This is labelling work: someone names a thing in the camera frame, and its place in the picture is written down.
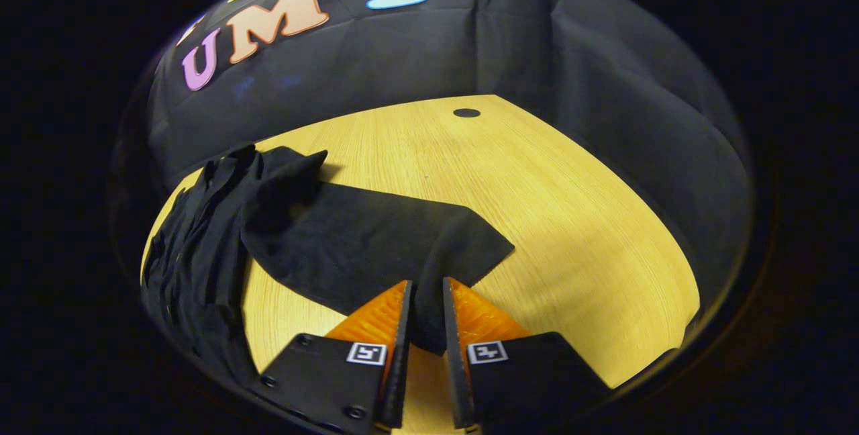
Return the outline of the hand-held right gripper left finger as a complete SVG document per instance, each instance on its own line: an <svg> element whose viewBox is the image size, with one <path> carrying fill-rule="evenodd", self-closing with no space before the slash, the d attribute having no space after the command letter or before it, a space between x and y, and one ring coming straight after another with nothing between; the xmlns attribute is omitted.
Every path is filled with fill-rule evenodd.
<svg viewBox="0 0 859 435"><path fill-rule="evenodd" d="M402 426L412 287L393 285L326 335L295 335L258 376L258 396L323 432Z"/></svg>

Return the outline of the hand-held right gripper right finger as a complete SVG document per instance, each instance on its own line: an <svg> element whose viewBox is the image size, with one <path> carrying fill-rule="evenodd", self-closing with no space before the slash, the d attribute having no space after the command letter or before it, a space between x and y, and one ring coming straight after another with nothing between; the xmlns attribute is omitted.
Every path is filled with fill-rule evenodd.
<svg viewBox="0 0 859 435"><path fill-rule="evenodd" d="M456 427L552 431L611 394L561 333L529 332L454 278L442 298Z"/></svg>

